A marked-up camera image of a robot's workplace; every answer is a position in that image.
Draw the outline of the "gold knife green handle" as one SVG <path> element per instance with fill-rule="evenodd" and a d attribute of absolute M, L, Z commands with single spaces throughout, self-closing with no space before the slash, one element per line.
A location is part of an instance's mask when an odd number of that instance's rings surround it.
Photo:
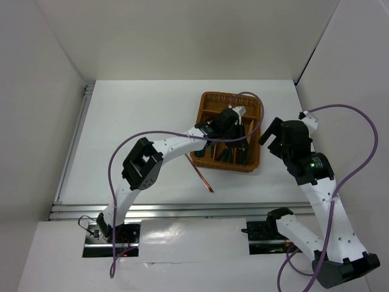
<path fill-rule="evenodd" d="M 242 150 L 244 151 L 244 152 L 243 152 L 242 165 L 246 165 L 246 164 L 247 164 L 247 147 L 242 148 Z"/>
<path fill-rule="evenodd" d="M 242 150 L 242 148 L 237 148 L 237 160 L 236 160 L 236 162 L 238 163 L 238 164 L 242 164 L 242 160 L 243 160 L 243 150 Z"/>
<path fill-rule="evenodd" d="M 251 121 L 250 125 L 249 125 L 249 128 L 248 128 L 248 137 L 247 137 L 247 144 L 249 145 L 250 144 L 250 140 L 251 140 L 251 133 L 253 131 L 253 126 L 254 126 L 254 119 Z"/>

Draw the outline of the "brown wicker cutlery tray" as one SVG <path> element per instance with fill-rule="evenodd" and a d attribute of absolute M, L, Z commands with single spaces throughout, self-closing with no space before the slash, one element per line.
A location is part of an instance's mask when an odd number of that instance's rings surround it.
<path fill-rule="evenodd" d="M 201 97 L 196 121 L 211 122 L 230 102 L 233 102 L 233 106 L 243 106 L 246 109 L 241 121 L 232 128 L 232 138 L 247 134 L 250 136 L 230 144 L 219 142 L 210 145 L 203 150 L 191 152 L 190 157 L 198 167 L 249 173 L 260 163 L 258 138 L 261 134 L 263 106 L 256 97 L 251 94 L 237 96 L 226 92 L 205 92 Z"/>

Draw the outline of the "gold spoon green handle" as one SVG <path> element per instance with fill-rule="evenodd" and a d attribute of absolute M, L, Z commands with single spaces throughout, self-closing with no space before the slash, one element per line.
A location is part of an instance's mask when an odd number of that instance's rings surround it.
<path fill-rule="evenodd" d="M 205 145 L 201 150 L 198 150 L 195 152 L 195 156 L 197 158 L 203 158 L 205 156 L 206 149 L 207 149 L 207 146 Z"/>
<path fill-rule="evenodd" d="M 214 153 L 215 153 L 215 145 L 214 145 L 214 144 L 211 144 L 211 145 L 210 145 L 210 159 L 211 159 L 211 160 L 214 159 Z"/>

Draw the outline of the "copper chopstick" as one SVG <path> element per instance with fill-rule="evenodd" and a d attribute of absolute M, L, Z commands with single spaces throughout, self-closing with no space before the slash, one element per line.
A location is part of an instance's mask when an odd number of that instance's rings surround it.
<path fill-rule="evenodd" d="M 207 180 L 205 179 L 205 177 L 203 176 L 203 174 L 200 172 L 200 170 L 194 166 L 194 170 L 195 172 L 198 174 L 198 176 L 200 177 L 201 181 L 204 183 L 204 185 L 206 186 L 206 188 L 208 189 L 208 191 L 210 193 L 214 193 L 214 190 L 212 189 L 212 187 L 210 186 L 210 184 L 207 182 Z"/>
<path fill-rule="evenodd" d="M 185 157 L 186 159 L 189 161 L 189 163 L 191 164 L 191 166 L 193 167 L 194 171 L 196 172 L 196 174 L 199 176 L 200 180 L 203 182 L 203 184 L 205 185 L 205 187 L 207 188 L 207 190 L 210 192 L 210 193 L 214 193 L 214 190 L 212 189 L 212 187 L 210 186 L 210 184 L 207 182 L 207 180 L 205 179 L 205 177 L 202 175 L 202 173 L 199 171 L 199 169 L 194 165 L 194 162 L 192 161 L 192 159 L 189 157 L 188 154 L 185 154 Z"/>

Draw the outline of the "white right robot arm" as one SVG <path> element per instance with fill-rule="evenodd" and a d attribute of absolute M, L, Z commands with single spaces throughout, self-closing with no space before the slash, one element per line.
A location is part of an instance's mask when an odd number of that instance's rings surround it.
<path fill-rule="evenodd" d="M 271 238 L 283 235 L 291 240 L 311 261 L 320 285 L 332 288 L 370 273 L 380 261 L 354 232 L 327 157 L 312 150 L 311 133 L 317 125 L 312 116 L 288 121 L 276 117 L 258 143 L 264 145 L 275 136 L 268 149 L 284 162 L 308 198 L 324 237 L 311 232 L 286 207 L 269 212 L 265 231 Z"/>

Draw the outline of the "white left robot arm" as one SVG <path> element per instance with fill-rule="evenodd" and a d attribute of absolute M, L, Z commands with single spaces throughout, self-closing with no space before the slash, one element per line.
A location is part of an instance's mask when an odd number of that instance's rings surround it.
<path fill-rule="evenodd" d="M 109 205 L 98 215 L 99 236 L 107 243 L 113 243 L 120 237 L 120 226 L 124 223 L 126 213 L 138 194 L 150 188 L 159 176 L 161 167 L 167 162 L 193 151 L 202 151 L 217 142 L 237 141 L 235 127 L 241 124 L 246 113 L 244 106 L 229 106 L 218 116 L 196 124 L 193 128 L 180 134 L 161 131 L 170 137 L 150 141 L 146 133 L 134 144 L 122 163 L 122 181 L 117 190 L 112 184 L 112 163 L 119 151 L 117 148 L 109 160 L 108 182 L 112 195 Z"/>

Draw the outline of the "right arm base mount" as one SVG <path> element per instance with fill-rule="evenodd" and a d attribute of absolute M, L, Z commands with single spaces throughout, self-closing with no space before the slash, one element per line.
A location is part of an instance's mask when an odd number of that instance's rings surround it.
<path fill-rule="evenodd" d="M 265 221 L 247 221 L 241 232 L 247 235 L 249 241 L 249 254 L 285 254 L 289 248 L 295 251 L 293 243 L 278 232 L 276 220 L 284 215 L 294 213 L 281 207 L 267 213 Z"/>

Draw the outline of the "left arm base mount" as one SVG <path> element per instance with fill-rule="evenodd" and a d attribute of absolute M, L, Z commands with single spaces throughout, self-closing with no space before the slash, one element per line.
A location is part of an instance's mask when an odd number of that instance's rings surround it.
<path fill-rule="evenodd" d="M 104 234 L 97 220 L 90 216 L 82 215 L 77 224 L 86 233 L 83 258 L 112 257 L 112 247 L 115 247 L 115 253 L 120 257 L 139 256 L 140 223 L 124 223 L 117 226 L 114 240 L 112 231 Z"/>

